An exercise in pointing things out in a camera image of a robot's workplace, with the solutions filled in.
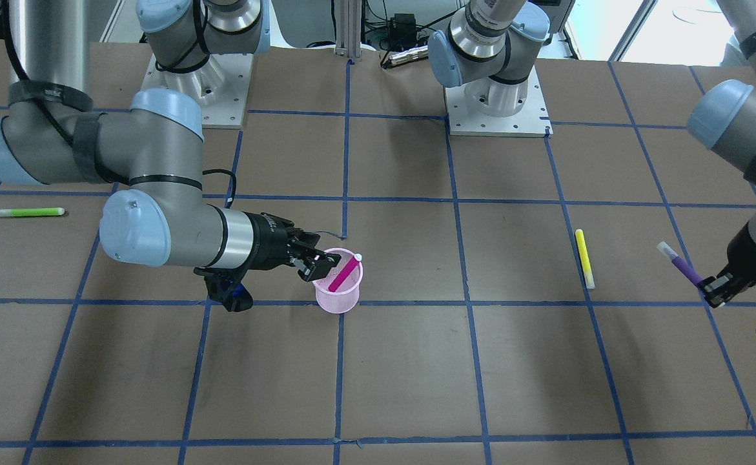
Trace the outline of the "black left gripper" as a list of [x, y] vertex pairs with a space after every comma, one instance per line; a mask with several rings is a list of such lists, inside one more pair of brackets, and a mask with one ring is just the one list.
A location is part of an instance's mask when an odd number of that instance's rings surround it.
[[727, 264], [720, 276], [700, 282], [700, 293], [711, 308], [719, 308], [743, 291], [756, 285], [756, 243], [746, 226], [727, 247]]

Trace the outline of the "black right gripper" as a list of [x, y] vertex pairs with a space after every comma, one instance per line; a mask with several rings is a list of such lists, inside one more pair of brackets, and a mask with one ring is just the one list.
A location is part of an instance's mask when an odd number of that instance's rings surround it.
[[251, 270], [268, 271], [281, 265], [295, 267], [304, 282], [328, 276], [342, 256], [316, 250], [320, 235], [299, 229], [295, 224], [272, 214], [249, 214], [254, 243], [249, 256]]

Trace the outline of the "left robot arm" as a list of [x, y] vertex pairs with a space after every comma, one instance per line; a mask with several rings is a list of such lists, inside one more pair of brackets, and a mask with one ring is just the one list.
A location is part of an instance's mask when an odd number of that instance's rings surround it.
[[[756, 75], [756, 1], [720, 1], [739, 49]], [[520, 110], [512, 97], [502, 108], [493, 100], [520, 90], [549, 35], [548, 15], [526, 1], [470, 1], [446, 28], [432, 33], [427, 47], [431, 70], [445, 88], [483, 81], [481, 111], [509, 117]], [[691, 112], [688, 132], [756, 187], [756, 87], [735, 79], [707, 91]], [[727, 265], [716, 276], [690, 280], [706, 303], [717, 308], [756, 286], [756, 213], [727, 247]]]

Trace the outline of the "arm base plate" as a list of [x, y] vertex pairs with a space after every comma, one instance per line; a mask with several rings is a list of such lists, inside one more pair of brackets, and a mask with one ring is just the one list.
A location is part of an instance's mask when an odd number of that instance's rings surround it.
[[535, 68], [516, 85], [485, 77], [445, 88], [444, 96], [452, 135], [544, 138], [554, 133]]
[[211, 55], [188, 74], [162, 72], [151, 56], [141, 90], [170, 88], [194, 98], [204, 129], [242, 129], [254, 55]]

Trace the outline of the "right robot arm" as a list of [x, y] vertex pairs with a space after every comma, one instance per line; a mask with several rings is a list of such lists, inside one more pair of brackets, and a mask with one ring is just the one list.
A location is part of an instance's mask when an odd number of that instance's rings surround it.
[[87, 92], [85, 1], [3, 1], [4, 47], [15, 81], [0, 118], [0, 182], [121, 183], [98, 234], [116, 261], [191, 267], [239, 282], [248, 270], [285, 265], [305, 282], [325, 278], [340, 255], [319, 236], [271, 214], [203, 198], [203, 115], [167, 88], [136, 92], [126, 112], [95, 112]]

